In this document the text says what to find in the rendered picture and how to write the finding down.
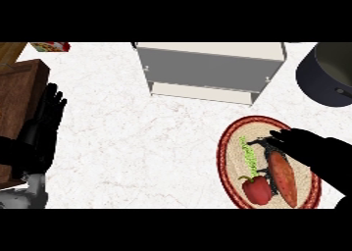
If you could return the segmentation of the brown wooden panel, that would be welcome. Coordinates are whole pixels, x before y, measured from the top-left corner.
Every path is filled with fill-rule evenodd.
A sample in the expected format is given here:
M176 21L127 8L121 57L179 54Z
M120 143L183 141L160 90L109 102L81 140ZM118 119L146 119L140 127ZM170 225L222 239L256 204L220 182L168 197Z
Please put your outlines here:
M27 46L25 42L0 42L0 64L12 65Z

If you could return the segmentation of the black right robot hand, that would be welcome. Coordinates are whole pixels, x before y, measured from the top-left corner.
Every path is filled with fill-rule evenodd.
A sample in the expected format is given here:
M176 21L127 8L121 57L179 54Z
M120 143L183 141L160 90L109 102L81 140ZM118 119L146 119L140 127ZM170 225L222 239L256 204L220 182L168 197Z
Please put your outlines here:
M352 210L352 145L299 128L270 130L269 134L266 142L306 165L344 195L334 209Z

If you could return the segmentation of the orange sweet potato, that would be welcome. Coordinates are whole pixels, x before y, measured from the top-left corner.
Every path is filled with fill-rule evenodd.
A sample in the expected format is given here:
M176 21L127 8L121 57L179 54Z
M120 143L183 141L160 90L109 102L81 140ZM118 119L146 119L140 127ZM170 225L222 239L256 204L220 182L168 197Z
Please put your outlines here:
M267 158L267 170L281 197L291 208L297 207L297 186L293 168L282 155L272 151Z

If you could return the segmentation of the dark blue pot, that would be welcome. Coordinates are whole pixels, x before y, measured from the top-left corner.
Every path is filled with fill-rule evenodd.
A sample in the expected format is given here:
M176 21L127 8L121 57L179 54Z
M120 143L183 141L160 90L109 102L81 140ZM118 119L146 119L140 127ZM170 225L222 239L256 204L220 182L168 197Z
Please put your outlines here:
M306 96L327 107L352 104L352 42L319 42L296 69Z

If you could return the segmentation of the red and yellow box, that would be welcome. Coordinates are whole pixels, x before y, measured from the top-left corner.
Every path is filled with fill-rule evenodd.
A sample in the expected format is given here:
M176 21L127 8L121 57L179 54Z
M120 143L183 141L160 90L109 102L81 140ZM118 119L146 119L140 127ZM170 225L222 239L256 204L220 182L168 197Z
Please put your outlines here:
M66 42L32 42L32 48L37 52L68 52L69 44Z

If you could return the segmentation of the oval woven red-rimmed placemat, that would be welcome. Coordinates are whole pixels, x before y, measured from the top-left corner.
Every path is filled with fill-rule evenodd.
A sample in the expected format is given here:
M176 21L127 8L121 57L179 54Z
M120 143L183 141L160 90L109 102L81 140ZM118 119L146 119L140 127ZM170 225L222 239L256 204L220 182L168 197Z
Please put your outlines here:
M251 173L239 142L241 137L245 142L253 142L266 137L270 130L279 131L288 128L285 124L269 117L247 116L233 121L222 134L216 157L219 177L231 200L241 209L290 209L279 192L272 194L272 198L265 205L254 205L247 200L242 190L245 179L241 176L251 176ZM296 209L313 209L321 197L321 179L290 156L285 159L293 168L297 187Z

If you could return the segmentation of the red bell pepper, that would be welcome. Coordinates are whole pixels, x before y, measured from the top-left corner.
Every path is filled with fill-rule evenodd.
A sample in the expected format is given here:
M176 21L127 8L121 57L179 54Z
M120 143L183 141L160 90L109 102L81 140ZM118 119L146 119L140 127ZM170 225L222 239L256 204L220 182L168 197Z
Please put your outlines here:
M270 200L270 187L263 176L241 176L242 190L251 204L265 205Z

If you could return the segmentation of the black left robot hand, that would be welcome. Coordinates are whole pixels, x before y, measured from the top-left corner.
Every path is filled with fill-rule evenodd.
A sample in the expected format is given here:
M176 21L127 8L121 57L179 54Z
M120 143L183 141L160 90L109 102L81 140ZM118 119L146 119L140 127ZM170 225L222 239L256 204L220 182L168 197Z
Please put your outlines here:
M0 165L12 167L12 176L44 174L53 161L56 131L66 99L50 83L40 95L35 113L25 121L18 137L0 136Z

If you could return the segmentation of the white tiered shelf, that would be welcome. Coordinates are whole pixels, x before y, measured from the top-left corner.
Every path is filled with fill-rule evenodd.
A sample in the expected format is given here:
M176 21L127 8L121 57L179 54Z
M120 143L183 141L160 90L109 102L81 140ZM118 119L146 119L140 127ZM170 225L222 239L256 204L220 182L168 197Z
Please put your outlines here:
M149 93L251 105L287 59L282 42L133 42Z

